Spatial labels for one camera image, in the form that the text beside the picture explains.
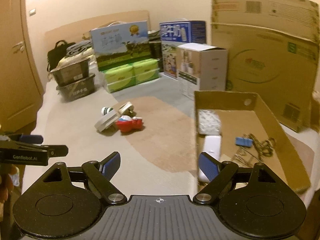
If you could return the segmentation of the person left hand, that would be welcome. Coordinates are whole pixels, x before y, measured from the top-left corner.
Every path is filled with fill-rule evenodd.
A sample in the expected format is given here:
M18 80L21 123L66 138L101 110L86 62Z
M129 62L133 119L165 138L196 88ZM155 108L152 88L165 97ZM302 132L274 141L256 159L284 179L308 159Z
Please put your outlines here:
M14 185L10 175L15 175L17 171L17 167L15 165L12 165L8 173L1 175L0 201L2 204L8 200L9 194L14 189Z

